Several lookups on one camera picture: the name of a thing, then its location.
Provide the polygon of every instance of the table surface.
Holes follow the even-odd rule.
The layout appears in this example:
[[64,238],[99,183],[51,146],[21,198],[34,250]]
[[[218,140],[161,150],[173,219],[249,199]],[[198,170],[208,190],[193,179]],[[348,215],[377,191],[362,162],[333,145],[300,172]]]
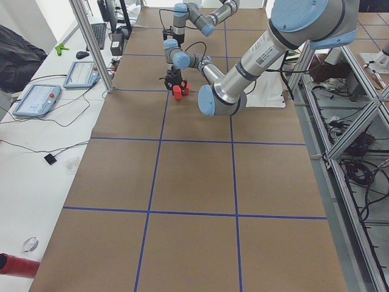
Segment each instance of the table surface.
[[[90,19],[91,23],[100,21],[98,18]],[[64,35],[68,35],[74,27],[75,23]],[[110,64],[112,58],[110,44],[107,34],[105,48],[101,50],[107,65]],[[33,78],[68,73],[72,62],[77,61],[75,54],[86,48],[79,29],[66,42],[65,46],[70,50],[63,50],[62,56],[59,57],[53,49]],[[92,57],[88,56],[82,61],[92,61]],[[64,77],[50,77],[39,79],[32,84],[62,86],[63,82]],[[29,85],[26,86],[21,96],[29,87]],[[9,114],[6,114],[2,120],[4,124],[0,124],[0,139],[36,151],[50,151],[88,141],[92,127],[103,106],[105,87],[103,82],[99,81],[84,95],[84,99],[81,95],[85,91],[85,89],[66,90],[62,88],[54,109],[61,105],[64,106],[44,117],[44,119],[52,119],[62,125],[67,125],[89,106],[68,127],[61,127],[52,121],[36,119],[7,123],[13,119]],[[0,143],[2,188],[0,213],[3,218],[0,222],[1,252],[32,260],[40,261],[42,259],[75,176],[67,168],[69,164],[72,164],[73,159],[82,159],[85,148],[86,146],[82,145],[64,151],[57,156],[56,163],[49,165],[44,160],[47,153],[32,153],[23,148]],[[37,237],[39,245],[34,252],[21,254],[22,244],[29,237]],[[0,291],[27,291],[31,283],[30,279],[2,276],[0,277]]]
[[[159,80],[158,9],[137,25],[30,291],[346,291],[294,104],[202,115],[198,72],[179,102]],[[266,29],[242,9],[185,47],[225,72]]]

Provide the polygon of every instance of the white wall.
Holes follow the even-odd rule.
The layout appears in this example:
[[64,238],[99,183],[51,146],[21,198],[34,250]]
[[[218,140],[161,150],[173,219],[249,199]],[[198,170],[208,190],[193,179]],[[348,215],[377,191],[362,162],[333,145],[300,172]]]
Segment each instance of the white wall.
[[12,29],[47,53],[56,43],[54,34],[34,0],[1,1],[0,24]]
[[68,27],[75,21],[68,0],[35,0],[44,18],[58,41]]

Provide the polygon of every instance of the computer mouse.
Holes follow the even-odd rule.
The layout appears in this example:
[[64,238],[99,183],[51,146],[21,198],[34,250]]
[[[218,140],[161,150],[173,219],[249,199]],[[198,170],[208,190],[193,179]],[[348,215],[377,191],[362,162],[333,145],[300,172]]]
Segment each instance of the computer mouse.
[[75,57],[79,60],[81,59],[84,59],[85,57],[89,56],[89,53],[88,52],[84,52],[84,51],[79,51],[77,52],[77,54],[75,54]]

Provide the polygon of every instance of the black bag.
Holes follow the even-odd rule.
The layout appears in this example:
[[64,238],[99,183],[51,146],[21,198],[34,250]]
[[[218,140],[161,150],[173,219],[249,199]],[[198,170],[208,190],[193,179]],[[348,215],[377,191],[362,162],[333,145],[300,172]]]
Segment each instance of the black bag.
[[0,88],[22,91],[47,54],[12,30],[0,25]]

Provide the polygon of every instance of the robotic arm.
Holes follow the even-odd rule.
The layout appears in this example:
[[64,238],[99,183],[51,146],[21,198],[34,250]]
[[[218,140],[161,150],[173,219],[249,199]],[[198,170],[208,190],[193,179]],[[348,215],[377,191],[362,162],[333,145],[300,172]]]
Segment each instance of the robotic arm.
[[209,37],[219,23],[225,21],[228,17],[235,14],[239,8],[239,0],[219,0],[222,6],[216,9],[208,16],[204,16],[200,12],[200,7],[197,3],[178,3],[174,6],[173,26],[163,31],[164,40],[168,35],[177,40],[178,46],[185,40],[185,26],[187,20],[193,23],[203,35]]
[[207,79],[198,96],[199,109],[208,116],[232,115],[246,105],[244,90],[287,50],[305,41],[312,49],[328,49],[351,43],[356,36],[358,0],[276,0],[269,28],[223,75],[210,58],[195,61],[179,45],[165,43],[167,61],[174,68],[197,68]]

